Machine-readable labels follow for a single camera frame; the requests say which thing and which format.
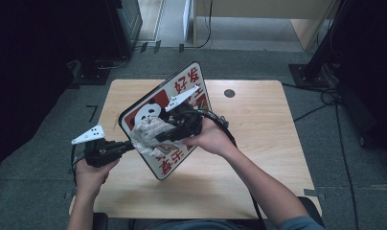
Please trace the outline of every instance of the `wooden table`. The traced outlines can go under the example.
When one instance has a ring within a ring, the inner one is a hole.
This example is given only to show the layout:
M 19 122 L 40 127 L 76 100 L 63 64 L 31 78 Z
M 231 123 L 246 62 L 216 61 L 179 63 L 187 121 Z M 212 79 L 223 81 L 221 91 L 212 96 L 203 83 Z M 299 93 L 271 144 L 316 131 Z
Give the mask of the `wooden table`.
M 125 141 L 119 115 L 162 80 L 114 80 L 100 124 L 106 140 Z M 230 122 L 238 147 L 297 196 L 314 190 L 281 84 L 275 80 L 206 80 L 211 106 Z M 227 98 L 226 89 L 236 96 Z M 316 197 L 310 197 L 320 211 Z M 123 155 L 95 202 L 95 212 L 131 219 L 256 219 L 247 188 L 219 156 L 201 148 L 167 179 L 157 180 L 137 153 Z

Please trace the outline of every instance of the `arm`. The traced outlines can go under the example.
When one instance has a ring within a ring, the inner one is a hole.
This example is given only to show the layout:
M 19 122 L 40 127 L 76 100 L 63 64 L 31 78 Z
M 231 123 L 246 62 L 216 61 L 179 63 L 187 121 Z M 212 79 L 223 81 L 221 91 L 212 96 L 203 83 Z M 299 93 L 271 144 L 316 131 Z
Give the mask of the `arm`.
M 182 140 L 182 144 L 200 146 L 223 157 L 275 226 L 281 226 L 288 219 L 308 216 L 295 194 L 247 158 L 211 120 L 204 119 L 201 134 Z
M 119 163 L 119 159 L 101 168 L 88 166 L 83 159 L 77 164 L 77 197 L 67 229 L 92 229 L 93 205 L 101 185 L 109 176 L 109 171 Z

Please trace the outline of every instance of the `cable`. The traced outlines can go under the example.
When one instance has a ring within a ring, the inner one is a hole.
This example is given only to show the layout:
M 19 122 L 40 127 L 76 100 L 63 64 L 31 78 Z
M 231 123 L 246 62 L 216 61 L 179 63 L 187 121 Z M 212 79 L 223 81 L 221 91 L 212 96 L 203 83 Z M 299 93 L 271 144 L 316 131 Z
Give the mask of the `cable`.
M 347 175 L 348 182 L 349 182 L 349 185 L 350 185 L 350 192 L 352 194 L 353 213 L 354 213 L 354 226 L 355 226 L 355 229 L 358 230 L 359 229 L 359 227 L 358 227 L 358 216 L 357 216 L 357 206 L 355 204 L 354 188 L 353 188 L 353 184 L 352 184 L 352 177 L 350 176 L 349 165 L 347 164 L 345 148 L 344 148 L 344 144 L 343 144 L 342 128 L 340 126 L 339 111 L 338 111 L 337 105 L 335 106 L 335 111 L 336 111 L 337 129 L 339 131 L 339 138 L 340 138 L 340 148 L 342 150 L 343 162 L 345 164 L 346 175 Z
M 102 70 L 107 70 L 107 69 L 117 69 L 117 68 L 122 67 L 127 61 L 128 61 L 128 57 L 124 57 L 124 61 L 123 61 L 121 64 L 119 64 L 119 65 L 116 65 L 116 66 L 108 66 L 108 67 L 98 67 L 98 69 L 102 69 Z
M 211 38 L 211 35 L 212 35 L 212 8 L 213 8 L 213 4 L 214 4 L 214 0 L 211 1 L 211 7 L 209 8 L 209 26 L 206 24 L 206 18 L 205 18 L 205 24 L 209 29 L 208 38 L 206 39 L 205 43 L 203 43 L 201 46 L 185 47 L 186 49 L 192 49 L 192 48 L 200 49 L 200 48 L 204 47 L 209 42 L 209 39 Z
M 75 155 L 75 148 L 76 148 L 76 145 L 73 145 L 72 146 L 72 150 L 71 150 L 71 171 L 72 171 L 72 175 L 74 176 L 74 183 L 75 183 L 75 186 L 77 187 L 77 176 L 76 176 L 76 170 L 74 169 L 74 155 Z
M 228 122 L 224 119 L 223 116 L 218 117 L 214 112 L 206 109 L 197 109 L 196 111 L 185 111 L 178 113 L 178 115 L 182 114 L 199 114 L 202 115 L 210 120 L 212 120 L 220 129 L 229 137 L 230 141 L 235 145 L 237 148 L 236 140 L 233 137 L 232 133 L 227 129 Z M 253 201 L 254 209 L 256 210 L 257 217 L 259 219 L 259 225 L 261 230 L 266 230 L 265 223 L 262 219 L 262 214 L 260 212 L 259 204 L 257 203 L 256 199 L 253 197 L 253 195 L 250 193 L 251 199 Z
M 290 85 L 290 84 L 283 84 L 283 85 L 298 88 L 298 89 L 305 89 L 305 88 L 299 88 L 299 87 L 296 87 L 296 86 Z M 332 100 L 329 102 L 325 101 L 325 98 L 324 98 L 325 95 L 330 95 L 332 97 Z M 354 226 L 355 226 L 355 229 L 358 230 L 359 226 L 358 226 L 358 216 L 357 216 L 357 207 L 356 207 L 356 202 L 355 202 L 354 188 L 353 188 L 352 178 L 350 176 L 349 165 L 348 165 L 347 159 L 346 159 L 346 153 L 345 153 L 345 148 L 344 148 L 344 143 L 343 143 L 343 134 L 342 134 L 342 129 L 341 129 L 341 125 L 340 125 L 340 118 L 339 118 L 339 111 L 338 111 L 338 105 L 341 104 L 341 98 L 340 98 L 340 96 L 335 88 L 329 88 L 326 90 L 321 90 L 320 100 L 323 103 L 322 106 L 314 108 L 314 109 L 310 110 L 310 112 L 307 112 L 306 114 L 302 115 L 301 117 L 294 119 L 294 122 L 297 122 L 297 121 L 305 118 L 307 115 L 309 115 L 309 114 L 311 114 L 311 113 L 313 113 L 313 112 L 315 112 L 315 111 L 317 111 L 325 106 L 334 105 L 335 113 L 336 113 L 337 129 L 338 129 L 338 133 L 339 133 L 340 149 L 342 152 L 343 163 L 345 165 L 346 175 L 348 178 L 348 182 L 349 182 L 349 186 L 350 186 L 350 190 L 351 190 L 351 195 L 352 195 Z

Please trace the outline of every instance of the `person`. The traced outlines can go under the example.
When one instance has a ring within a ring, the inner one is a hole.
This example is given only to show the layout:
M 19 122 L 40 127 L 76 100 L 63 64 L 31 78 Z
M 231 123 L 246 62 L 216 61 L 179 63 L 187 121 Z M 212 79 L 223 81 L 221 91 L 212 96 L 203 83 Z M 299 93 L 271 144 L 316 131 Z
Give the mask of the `person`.
M 181 140 L 187 146 L 199 146 L 223 157 L 235 170 L 268 219 L 278 229 L 324 229 L 308 214 L 304 205 L 285 185 L 260 169 L 245 156 L 227 135 L 212 121 L 204 118 L 199 135 Z M 109 171 L 119 160 L 101 168 L 93 168 L 84 160 L 77 164 L 78 191 L 67 229 L 91 229 L 93 204 Z M 160 221 L 152 230 L 163 229 L 243 229 L 220 219 Z

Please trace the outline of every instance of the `hand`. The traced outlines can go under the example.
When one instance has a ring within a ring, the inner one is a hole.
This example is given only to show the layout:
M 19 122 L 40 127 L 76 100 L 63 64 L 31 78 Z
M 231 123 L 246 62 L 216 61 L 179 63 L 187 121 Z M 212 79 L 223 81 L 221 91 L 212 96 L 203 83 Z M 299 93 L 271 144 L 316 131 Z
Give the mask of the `hand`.
M 101 190 L 101 185 L 109 176 L 109 171 L 113 169 L 120 159 L 111 162 L 100 168 L 89 166 L 85 159 L 77 163 L 77 196 L 96 198 Z
M 199 146 L 204 150 L 220 156 L 237 150 L 227 135 L 210 119 L 202 121 L 202 131 L 199 135 L 181 140 L 183 145 Z

